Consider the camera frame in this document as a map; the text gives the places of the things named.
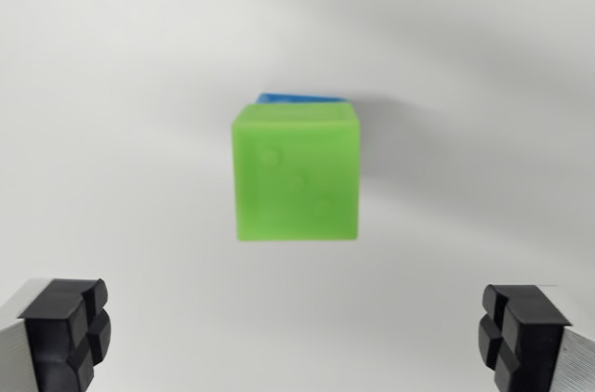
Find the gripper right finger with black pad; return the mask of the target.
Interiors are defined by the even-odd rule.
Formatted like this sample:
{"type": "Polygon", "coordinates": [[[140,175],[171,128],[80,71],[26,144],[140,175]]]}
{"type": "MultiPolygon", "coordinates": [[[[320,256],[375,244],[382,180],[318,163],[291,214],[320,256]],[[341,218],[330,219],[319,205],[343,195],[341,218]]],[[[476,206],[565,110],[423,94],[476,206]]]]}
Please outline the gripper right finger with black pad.
{"type": "Polygon", "coordinates": [[[594,311],[557,285],[483,290],[478,347],[500,391],[594,389],[594,311]]]}

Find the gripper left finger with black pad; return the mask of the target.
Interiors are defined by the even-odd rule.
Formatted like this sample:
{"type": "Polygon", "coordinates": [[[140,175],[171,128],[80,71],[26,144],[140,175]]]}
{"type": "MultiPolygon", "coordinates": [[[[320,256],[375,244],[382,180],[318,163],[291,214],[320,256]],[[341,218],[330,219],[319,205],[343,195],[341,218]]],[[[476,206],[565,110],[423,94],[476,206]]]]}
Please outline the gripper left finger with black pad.
{"type": "Polygon", "coordinates": [[[30,279],[1,306],[3,391],[88,390],[109,350],[104,280],[30,279]]]}

